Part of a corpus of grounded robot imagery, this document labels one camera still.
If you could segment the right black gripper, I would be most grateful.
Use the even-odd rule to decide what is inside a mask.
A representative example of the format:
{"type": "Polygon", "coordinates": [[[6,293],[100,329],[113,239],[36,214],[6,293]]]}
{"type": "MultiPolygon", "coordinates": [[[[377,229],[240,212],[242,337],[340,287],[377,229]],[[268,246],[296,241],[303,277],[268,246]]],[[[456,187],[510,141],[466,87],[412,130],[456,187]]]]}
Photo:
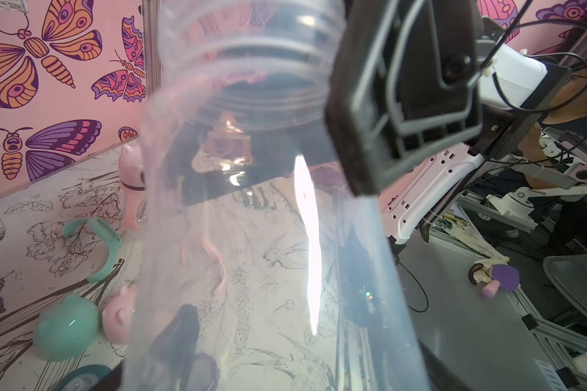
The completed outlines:
{"type": "MultiPolygon", "coordinates": [[[[355,1],[330,78],[325,121],[356,196],[378,195],[429,156],[479,137],[484,38],[473,1],[355,1]]],[[[513,114],[494,120],[517,133],[554,99],[572,71],[512,53],[513,75],[535,76],[513,114]]]]}

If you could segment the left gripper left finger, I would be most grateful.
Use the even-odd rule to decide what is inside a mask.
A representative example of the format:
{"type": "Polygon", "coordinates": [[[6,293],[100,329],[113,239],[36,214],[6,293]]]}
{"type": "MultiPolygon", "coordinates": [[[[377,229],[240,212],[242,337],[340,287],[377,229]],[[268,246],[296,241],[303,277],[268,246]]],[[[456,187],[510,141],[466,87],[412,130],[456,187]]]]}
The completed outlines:
{"type": "Polygon", "coordinates": [[[161,331],[129,371],[121,362],[93,386],[94,390],[185,390],[189,383],[200,320],[197,308],[181,306],[174,319],[161,331]]]}

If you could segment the clear baby bottle body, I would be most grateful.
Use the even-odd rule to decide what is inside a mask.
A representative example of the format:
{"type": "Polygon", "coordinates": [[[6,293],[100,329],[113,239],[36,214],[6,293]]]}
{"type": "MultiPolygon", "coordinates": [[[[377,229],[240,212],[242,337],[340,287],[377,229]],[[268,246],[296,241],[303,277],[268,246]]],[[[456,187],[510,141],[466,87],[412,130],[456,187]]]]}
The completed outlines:
{"type": "Polygon", "coordinates": [[[121,186],[124,193],[124,206],[122,209],[122,223],[132,235],[139,235],[143,231],[143,217],[146,191],[121,186]]]}

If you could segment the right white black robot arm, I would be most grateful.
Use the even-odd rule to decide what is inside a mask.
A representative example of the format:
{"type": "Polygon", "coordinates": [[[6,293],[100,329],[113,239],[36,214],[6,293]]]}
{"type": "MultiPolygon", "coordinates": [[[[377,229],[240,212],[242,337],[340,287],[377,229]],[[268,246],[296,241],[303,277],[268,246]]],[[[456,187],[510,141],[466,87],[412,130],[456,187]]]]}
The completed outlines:
{"type": "Polygon", "coordinates": [[[511,152],[571,75],[504,34],[475,1],[352,3],[325,121],[352,193],[378,199],[397,242],[511,152]]]}

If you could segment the purple nipple collar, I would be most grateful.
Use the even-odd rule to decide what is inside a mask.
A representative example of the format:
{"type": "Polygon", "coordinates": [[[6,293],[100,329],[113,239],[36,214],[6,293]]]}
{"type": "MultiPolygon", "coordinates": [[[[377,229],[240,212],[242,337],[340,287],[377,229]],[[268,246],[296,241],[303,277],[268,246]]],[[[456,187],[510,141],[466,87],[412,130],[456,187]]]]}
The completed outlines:
{"type": "Polygon", "coordinates": [[[220,370],[215,359],[206,353],[194,355],[190,368],[181,378],[179,389],[182,391],[216,391],[220,370]]]}

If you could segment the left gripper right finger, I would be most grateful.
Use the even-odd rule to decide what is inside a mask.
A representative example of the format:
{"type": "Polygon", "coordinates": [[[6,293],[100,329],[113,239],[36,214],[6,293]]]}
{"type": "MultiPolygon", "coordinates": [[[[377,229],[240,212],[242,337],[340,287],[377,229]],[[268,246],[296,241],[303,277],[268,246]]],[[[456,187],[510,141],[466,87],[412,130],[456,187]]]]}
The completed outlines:
{"type": "Polygon", "coordinates": [[[420,340],[419,346],[429,376],[431,389],[435,391],[471,391],[430,349],[420,340]]]}

